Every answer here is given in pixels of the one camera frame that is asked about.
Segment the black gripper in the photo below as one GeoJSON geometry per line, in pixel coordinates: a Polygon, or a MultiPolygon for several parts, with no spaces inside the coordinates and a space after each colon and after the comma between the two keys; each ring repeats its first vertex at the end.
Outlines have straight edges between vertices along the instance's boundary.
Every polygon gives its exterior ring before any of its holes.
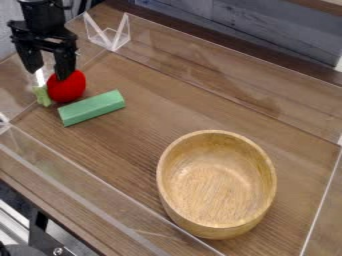
{"type": "MultiPolygon", "coordinates": [[[[53,49],[45,39],[56,39],[61,44],[72,45],[77,36],[65,28],[65,11],[70,11],[73,3],[62,0],[17,0],[22,20],[9,20],[10,41],[26,71],[33,74],[44,65],[41,49],[53,49]]],[[[76,68],[73,51],[57,51],[54,54],[54,74],[65,80],[76,68]]]]}

